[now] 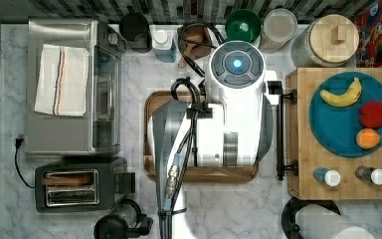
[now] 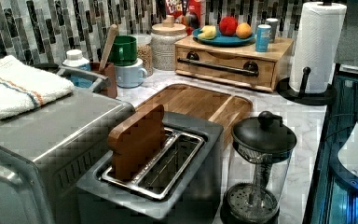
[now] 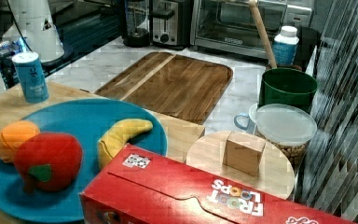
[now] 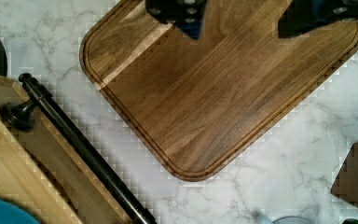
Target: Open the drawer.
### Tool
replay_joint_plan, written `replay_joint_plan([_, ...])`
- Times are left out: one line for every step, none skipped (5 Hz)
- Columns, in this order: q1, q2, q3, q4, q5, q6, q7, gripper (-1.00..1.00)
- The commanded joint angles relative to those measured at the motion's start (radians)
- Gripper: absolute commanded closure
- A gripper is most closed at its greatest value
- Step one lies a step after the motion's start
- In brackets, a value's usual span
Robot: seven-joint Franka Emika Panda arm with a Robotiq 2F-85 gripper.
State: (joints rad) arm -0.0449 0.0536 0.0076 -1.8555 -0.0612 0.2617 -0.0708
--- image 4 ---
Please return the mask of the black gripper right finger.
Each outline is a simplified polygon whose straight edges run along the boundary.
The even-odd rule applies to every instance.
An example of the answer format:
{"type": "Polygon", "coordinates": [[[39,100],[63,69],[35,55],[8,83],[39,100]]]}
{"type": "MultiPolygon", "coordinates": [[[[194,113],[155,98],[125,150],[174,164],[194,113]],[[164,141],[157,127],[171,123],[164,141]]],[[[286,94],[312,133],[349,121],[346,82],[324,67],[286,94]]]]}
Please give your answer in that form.
{"type": "Polygon", "coordinates": [[[297,37],[349,19],[358,19],[358,0],[293,0],[278,21],[278,37],[297,37]]]}

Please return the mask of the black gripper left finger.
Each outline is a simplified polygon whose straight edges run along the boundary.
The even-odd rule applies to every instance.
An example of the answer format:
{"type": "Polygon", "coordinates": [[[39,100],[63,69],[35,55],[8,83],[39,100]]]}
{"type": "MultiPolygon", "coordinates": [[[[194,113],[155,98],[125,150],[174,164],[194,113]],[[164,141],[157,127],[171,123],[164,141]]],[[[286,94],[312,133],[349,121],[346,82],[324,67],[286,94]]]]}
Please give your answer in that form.
{"type": "Polygon", "coordinates": [[[146,11],[160,23],[171,23],[197,40],[203,24],[207,0],[145,0],[146,11]]]}

